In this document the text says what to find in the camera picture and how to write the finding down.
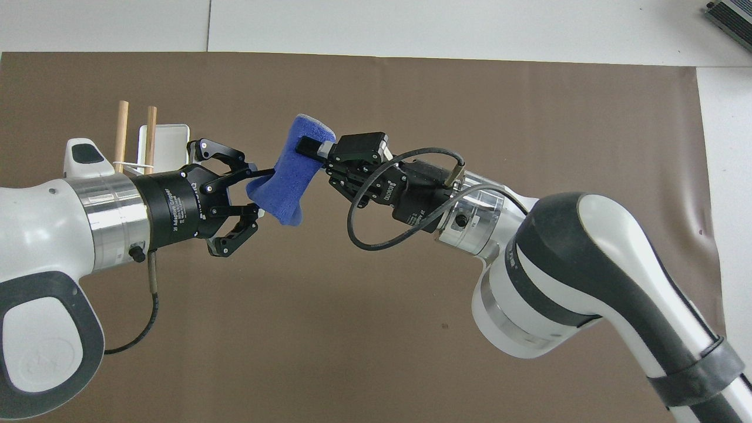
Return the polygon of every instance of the blue towel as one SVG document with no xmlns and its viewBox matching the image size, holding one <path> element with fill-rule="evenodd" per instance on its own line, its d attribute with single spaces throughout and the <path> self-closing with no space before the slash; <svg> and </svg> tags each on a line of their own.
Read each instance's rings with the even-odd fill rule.
<svg viewBox="0 0 752 423">
<path fill-rule="evenodd" d="M 336 140 L 334 132 L 323 123 L 299 114 L 274 165 L 274 174 L 254 179 L 245 187 L 248 198 L 283 225 L 298 226 L 303 221 L 300 199 L 316 171 L 321 169 L 321 162 L 295 152 L 295 147 L 304 136 L 319 142 Z"/>
</svg>

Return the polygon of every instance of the black velcro band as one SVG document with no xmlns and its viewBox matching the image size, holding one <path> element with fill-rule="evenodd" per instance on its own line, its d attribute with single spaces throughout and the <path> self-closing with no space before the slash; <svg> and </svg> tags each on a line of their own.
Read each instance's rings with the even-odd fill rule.
<svg viewBox="0 0 752 423">
<path fill-rule="evenodd" d="M 721 336 L 695 364 L 679 372 L 647 378 L 668 407 L 705 402 L 734 382 L 744 371 L 744 362 Z"/>
</svg>

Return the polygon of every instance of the black vent grille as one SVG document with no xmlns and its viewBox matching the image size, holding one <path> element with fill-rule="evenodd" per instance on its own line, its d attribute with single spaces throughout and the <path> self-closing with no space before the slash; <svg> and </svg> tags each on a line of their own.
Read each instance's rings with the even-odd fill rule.
<svg viewBox="0 0 752 423">
<path fill-rule="evenodd" d="M 752 12 L 752 2 L 749 0 L 731 0 L 742 10 Z M 724 32 L 731 35 L 747 49 L 752 50 L 752 23 L 734 11 L 724 2 L 718 2 L 708 9 L 705 16 L 718 25 Z"/>
</svg>

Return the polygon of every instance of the black knob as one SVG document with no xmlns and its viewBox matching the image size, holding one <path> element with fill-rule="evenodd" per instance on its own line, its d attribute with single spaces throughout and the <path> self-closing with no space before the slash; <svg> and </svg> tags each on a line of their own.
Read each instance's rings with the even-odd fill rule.
<svg viewBox="0 0 752 423">
<path fill-rule="evenodd" d="M 457 215 L 457 217 L 454 218 L 454 223 L 456 223 L 458 227 L 466 227 L 468 222 L 468 217 L 465 215 Z"/>
<path fill-rule="evenodd" d="M 130 250 L 128 250 L 128 255 L 131 256 L 133 261 L 136 263 L 141 263 L 142 261 L 146 260 L 146 254 L 144 254 L 144 249 L 136 245 L 135 247 L 131 247 Z"/>
</svg>

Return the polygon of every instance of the wooden stick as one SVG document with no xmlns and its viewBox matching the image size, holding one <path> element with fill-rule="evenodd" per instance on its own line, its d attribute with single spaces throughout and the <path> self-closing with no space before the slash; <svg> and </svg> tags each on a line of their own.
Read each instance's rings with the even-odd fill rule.
<svg viewBox="0 0 752 423">
<path fill-rule="evenodd" d="M 154 135 L 156 132 L 156 107 L 149 106 L 147 108 L 146 118 L 146 160 L 145 165 L 154 166 Z M 154 171 L 154 168 L 147 167 L 144 169 L 144 173 L 149 175 Z"/>
<path fill-rule="evenodd" d="M 117 106 L 117 131 L 115 132 L 115 160 L 126 161 L 126 130 L 128 129 L 128 102 L 120 100 Z M 123 173 L 123 165 L 115 164 L 115 172 Z"/>
</svg>

